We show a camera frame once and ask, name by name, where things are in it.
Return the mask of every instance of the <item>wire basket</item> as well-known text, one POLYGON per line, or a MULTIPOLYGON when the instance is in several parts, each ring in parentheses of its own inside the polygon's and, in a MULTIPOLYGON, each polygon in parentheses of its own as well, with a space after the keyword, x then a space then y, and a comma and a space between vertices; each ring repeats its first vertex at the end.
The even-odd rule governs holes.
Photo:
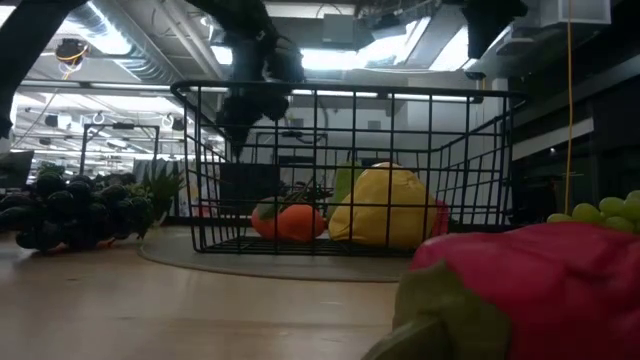
POLYGON ((180 82, 172 92, 185 105, 185 119, 193 114, 194 120, 184 129, 184 148, 191 235, 197 252, 407 257, 419 243, 395 246, 393 237, 403 233, 397 224, 409 216, 403 214, 415 216, 412 211, 423 214, 424 221, 404 227, 420 241, 448 232, 509 228, 505 209, 510 198, 511 100, 520 94, 222 81, 180 82), (287 119, 254 124, 239 158, 227 155, 229 142, 206 115, 230 88, 294 89, 287 119), (386 165, 375 167, 380 163, 386 165), (379 183, 388 184, 376 190, 382 201, 358 198, 365 181, 362 172, 375 173, 379 183), (404 191, 403 186, 392 186, 396 174, 422 184, 416 186, 428 190, 421 195, 424 199, 396 201, 404 191), (291 241, 281 234, 285 226, 281 216, 273 218, 274 236, 260 236, 251 224, 259 205, 316 209, 309 212, 308 239, 291 241), (348 219, 342 238, 332 239, 330 231, 313 236, 324 224, 333 229, 330 215, 336 216, 335 209, 340 209, 343 220, 348 219), (371 224, 384 234, 376 244, 363 241, 354 225, 361 221, 362 209, 383 219, 371 224), (435 220, 431 211, 437 214, 435 220))

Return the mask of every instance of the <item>ceiling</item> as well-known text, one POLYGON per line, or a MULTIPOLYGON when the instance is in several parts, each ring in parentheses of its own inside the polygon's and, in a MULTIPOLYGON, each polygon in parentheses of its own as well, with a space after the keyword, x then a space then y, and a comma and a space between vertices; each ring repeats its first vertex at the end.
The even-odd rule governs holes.
MULTIPOLYGON (((420 16, 405 26, 405 34, 396 35, 391 40, 387 38, 375 41, 358 52, 343 49, 341 52, 331 53, 330 57, 327 57, 328 53, 322 53, 317 59, 309 55, 306 57, 307 64, 310 64, 306 70, 308 80, 407 86, 410 79, 419 78, 421 84, 429 87, 475 89, 476 82, 467 80, 462 74, 462 68, 472 64, 469 64, 466 58, 466 35, 461 36, 466 31, 465 19, 459 8, 437 6, 440 1, 404 3, 419 6, 426 4, 424 11, 419 13, 420 16), (450 49, 456 37, 462 41, 457 44, 457 48, 450 49), (332 63, 327 60, 329 58, 336 60, 332 63), (437 66, 439 71, 434 71, 437 64, 440 64, 437 66)), ((210 80, 224 78, 228 73, 229 61, 225 60, 224 54, 220 52, 224 49, 219 49, 218 45, 210 47, 209 35, 211 26, 214 25, 201 10, 183 0, 93 0, 90 4, 102 11, 106 21, 113 24, 112 30, 122 34, 133 44, 132 48, 137 49, 135 56, 127 60, 127 56, 131 54, 110 54, 106 51, 108 49, 105 50, 105 46, 92 43, 89 39, 93 46, 86 58, 81 66, 70 71, 68 66, 56 59, 54 52, 64 38, 86 41, 87 31, 77 25, 77 17, 69 17, 38 59, 28 78, 50 81, 66 78, 68 81, 140 84, 142 81, 139 73, 132 69, 135 68, 134 60, 146 57, 151 59, 152 69, 162 69, 164 77, 158 77, 162 80, 145 83, 168 85, 180 79, 210 80)), ((323 21, 318 19, 319 17, 338 13, 373 13, 397 6, 398 2, 343 0, 334 1, 333 5, 323 5, 301 1, 267 1, 266 4, 270 14, 275 18, 274 23, 282 27, 280 30, 285 35, 299 36, 301 48, 307 51, 307 54, 311 54, 309 51, 318 50, 306 47, 311 46, 313 41, 317 42, 317 38, 311 38, 312 35, 322 35, 323 21)), ((11 7, 0 6, 0 23, 4 22, 11 10, 11 7)), ((159 126, 159 152, 166 157, 179 157, 184 154, 184 144, 180 142, 182 133, 173 131, 171 122, 182 117, 180 104, 166 91, 150 93, 151 91, 105 92, 86 89, 73 93, 56 90, 51 86, 23 86, 19 89, 15 101, 15 134, 18 140, 14 143, 14 148, 35 149, 36 159, 63 161, 69 164, 71 169, 77 166, 79 159, 83 124, 94 122, 96 117, 99 120, 104 118, 103 124, 127 122, 159 126), (47 126, 44 122, 47 115, 58 115, 59 118, 65 119, 60 123, 70 119, 70 124, 57 128, 47 126), (44 142, 47 145, 42 145, 43 138, 47 138, 44 142)), ((203 98, 207 114, 214 113, 218 97, 218 94, 207 94, 203 98)), ((327 107, 349 108, 350 101, 343 100, 329 99, 327 107)), ((294 106, 302 109, 311 105, 309 101, 297 101, 294 106)), ((376 105, 370 105, 368 109, 376 109, 376 105)), ((87 150, 92 154, 88 157, 91 162, 88 168, 95 172, 107 171, 112 167, 123 171, 130 170, 134 157, 147 158, 153 151, 151 135, 149 131, 142 129, 103 130, 88 144, 87 150), (114 148, 107 144, 109 139, 123 138, 130 144, 126 149, 114 148)), ((217 134, 211 133, 207 137, 212 144, 219 144, 217 134)))

